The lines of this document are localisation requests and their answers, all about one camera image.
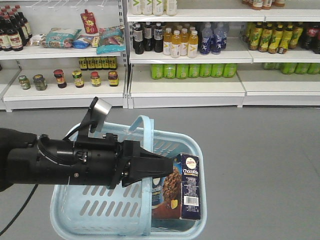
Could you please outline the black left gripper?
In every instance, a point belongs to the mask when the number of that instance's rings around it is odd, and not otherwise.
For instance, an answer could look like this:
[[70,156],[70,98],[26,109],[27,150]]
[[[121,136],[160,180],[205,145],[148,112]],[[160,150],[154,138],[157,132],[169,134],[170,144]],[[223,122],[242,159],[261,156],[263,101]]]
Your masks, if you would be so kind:
[[91,137],[78,133],[74,141],[72,184],[127,187],[145,178],[162,178],[173,173],[173,160],[140,147],[139,141],[118,141],[118,135]]

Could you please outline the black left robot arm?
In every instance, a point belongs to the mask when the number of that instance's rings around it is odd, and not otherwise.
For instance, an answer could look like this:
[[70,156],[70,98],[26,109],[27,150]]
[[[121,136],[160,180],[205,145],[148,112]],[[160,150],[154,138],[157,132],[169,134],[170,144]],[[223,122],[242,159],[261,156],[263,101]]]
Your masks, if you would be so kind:
[[173,173],[170,158],[149,152],[134,140],[79,134],[75,141],[46,134],[0,130],[0,189],[13,184],[127,187],[145,178]]

